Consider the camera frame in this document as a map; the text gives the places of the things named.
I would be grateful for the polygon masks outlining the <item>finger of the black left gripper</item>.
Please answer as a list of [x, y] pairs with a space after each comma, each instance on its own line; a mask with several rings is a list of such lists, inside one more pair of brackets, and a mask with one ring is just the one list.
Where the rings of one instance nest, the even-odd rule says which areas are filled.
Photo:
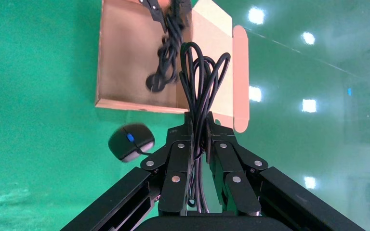
[[160, 7], [158, 1], [157, 0], [139, 0], [138, 2], [150, 11], [152, 19], [156, 22], [159, 22], [162, 26], [163, 32], [166, 33], [167, 28], [166, 28], [166, 23], [164, 19], [164, 14], [163, 14], [163, 10]]
[[191, 0], [179, 0], [179, 7], [180, 7], [180, 17], [183, 21], [184, 25], [189, 24], [189, 13], [192, 10], [192, 3]]

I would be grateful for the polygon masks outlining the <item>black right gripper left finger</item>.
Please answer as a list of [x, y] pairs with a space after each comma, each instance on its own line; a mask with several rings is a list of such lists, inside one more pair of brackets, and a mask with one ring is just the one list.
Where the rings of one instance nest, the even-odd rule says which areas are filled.
[[186, 213], [192, 139], [191, 114], [185, 112], [184, 123], [168, 129], [165, 145], [140, 163], [140, 168], [152, 174], [150, 190], [160, 195], [159, 213]]

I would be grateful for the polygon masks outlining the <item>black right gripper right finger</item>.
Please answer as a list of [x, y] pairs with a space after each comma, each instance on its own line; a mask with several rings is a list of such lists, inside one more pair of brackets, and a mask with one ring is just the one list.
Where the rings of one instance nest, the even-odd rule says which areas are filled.
[[238, 216], [258, 216], [261, 205], [254, 186], [256, 176], [268, 162], [242, 147], [231, 128], [216, 124], [213, 114], [206, 119], [207, 162], [222, 211]]

